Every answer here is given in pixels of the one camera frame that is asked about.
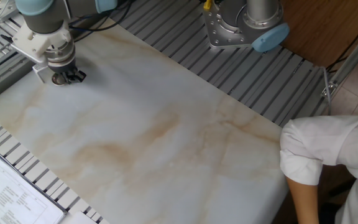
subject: marble slab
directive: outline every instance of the marble slab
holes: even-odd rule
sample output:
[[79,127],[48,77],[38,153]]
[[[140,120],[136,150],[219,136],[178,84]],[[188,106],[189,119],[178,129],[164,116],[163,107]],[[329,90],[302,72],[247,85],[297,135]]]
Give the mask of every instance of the marble slab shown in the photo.
[[110,224],[272,221],[281,128],[121,27],[76,50],[83,83],[31,72],[0,123]]

